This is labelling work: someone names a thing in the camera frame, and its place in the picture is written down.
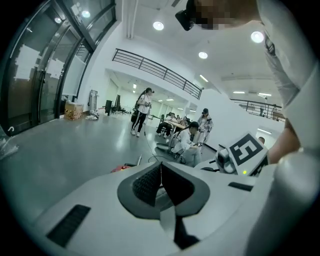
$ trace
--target white ceiling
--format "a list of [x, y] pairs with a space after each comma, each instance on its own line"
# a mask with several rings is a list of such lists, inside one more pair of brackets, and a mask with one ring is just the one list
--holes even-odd
[[[195, 25], [190, 31], [185, 31], [175, 14], [185, 9], [187, 0], [181, 0], [176, 7], [171, 6], [173, 2], [174, 0], [139, 0], [134, 35], [169, 48], [192, 63], [197, 72], [217, 74], [231, 98], [232, 92], [239, 90], [239, 87], [246, 92], [270, 91], [272, 96], [279, 97], [266, 64], [263, 42], [254, 43], [251, 40], [252, 32], [263, 32], [260, 23], [250, 22], [239, 28], [225, 30], [204, 30]], [[164, 24], [162, 31], [153, 28], [155, 21]], [[200, 59], [199, 52], [206, 52], [208, 58]], [[248, 82], [238, 83], [238, 78], [243, 80], [243, 77]]]
[[[121, 72], [114, 72], [109, 70], [111, 73], [111, 79], [114, 81], [114, 83], [121, 87], [122, 90], [128, 91], [133, 93], [133, 90], [135, 90], [135, 94], [138, 97], [146, 88], [150, 87], [154, 90], [154, 94], [152, 96], [152, 99], [154, 101], [163, 100], [162, 103], [173, 107], [173, 108], [184, 108], [184, 106], [188, 103], [188, 101], [171, 91], [165, 90], [153, 83], [149, 83], [147, 81], [141, 80], [137, 77], [124, 74]], [[194, 110], [197, 109], [196, 105], [192, 105]]]

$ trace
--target metal railing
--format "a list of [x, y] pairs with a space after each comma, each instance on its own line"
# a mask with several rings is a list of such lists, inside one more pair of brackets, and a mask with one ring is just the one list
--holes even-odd
[[264, 102], [243, 100], [243, 99], [231, 99], [234, 103], [238, 104], [241, 108], [247, 111], [249, 114], [260, 116], [263, 118], [272, 119], [275, 121], [284, 122], [286, 118], [282, 114], [282, 107], [275, 104], [268, 104]]
[[200, 99], [202, 89], [188, 81], [178, 73], [171, 69], [141, 55], [130, 51], [116, 48], [116, 52], [112, 58], [114, 62], [120, 62], [139, 70], [148, 72], [158, 78], [161, 78], [170, 84], [179, 87], [181, 90], [191, 94], [193, 97]]

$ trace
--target woman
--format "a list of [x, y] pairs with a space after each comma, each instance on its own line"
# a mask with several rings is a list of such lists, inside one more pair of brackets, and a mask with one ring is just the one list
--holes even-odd
[[188, 127], [181, 130], [177, 137], [177, 143], [171, 150], [173, 153], [182, 154], [185, 159], [186, 165], [190, 167], [195, 167], [201, 162], [201, 152], [200, 147], [195, 145], [190, 137], [197, 133], [199, 124], [197, 122], [192, 122]]
[[202, 115], [198, 119], [199, 131], [196, 135], [196, 138], [193, 140], [199, 143], [206, 143], [209, 139], [210, 132], [214, 127], [212, 123], [212, 119], [209, 115], [209, 110], [204, 108], [202, 111]]
[[137, 137], [140, 137], [140, 131], [142, 128], [142, 125], [144, 124], [144, 121], [146, 119], [146, 116], [149, 112], [149, 109], [151, 107], [151, 97], [152, 97], [152, 89], [147, 88], [145, 91], [143, 91], [138, 100], [135, 103], [135, 107], [137, 108], [137, 116], [135, 122], [132, 124], [131, 128], [131, 134], [136, 135]]
[[[180, 119], [180, 122], [178, 122], [178, 124], [187, 127], [188, 126], [187, 117], [184, 116], [182, 119]], [[180, 132], [181, 130], [182, 128], [176, 127], [174, 133]]]
[[[177, 120], [175, 119], [175, 113], [169, 113], [170, 115], [165, 118], [165, 121], [171, 121], [177, 123]], [[162, 122], [159, 124], [158, 129], [156, 130], [156, 133], [161, 136], [161, 130], [162, 128], [165, 128], [165, 135], [164, 138], [166, 139], [168, 136], [170, 136], [170, 131], [172, 129], [172, 125], [167, 122]]]

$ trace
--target polished floor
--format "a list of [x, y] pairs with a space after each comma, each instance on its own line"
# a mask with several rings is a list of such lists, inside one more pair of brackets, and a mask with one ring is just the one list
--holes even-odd
[[[156, 148], [166, 142], [156, 135], [158, 123], [149, 120], [146, 136], [139, 138], [130, 134], [129, 115], [101, 115], [98, 121], [62, 118], [29, 129], [11, 139], [19, 150], [0, 162], [2, 188], [19, 217], [33, 223], [86, 181], [124, 163], [136, 164], [140, 155], [141, 164], [152, 152], [170, 159]], [[213, 156], [214, 151], [203, 149], [202, 160]]]

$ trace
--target glass wall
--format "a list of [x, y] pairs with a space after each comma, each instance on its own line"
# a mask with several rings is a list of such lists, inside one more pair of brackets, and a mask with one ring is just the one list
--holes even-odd
[[75, 99], [99, 39], [116, 22], [114, 0], [49, 1], [26, 19], [0, 77], [0, 124], [8, 135], [58, 118]]

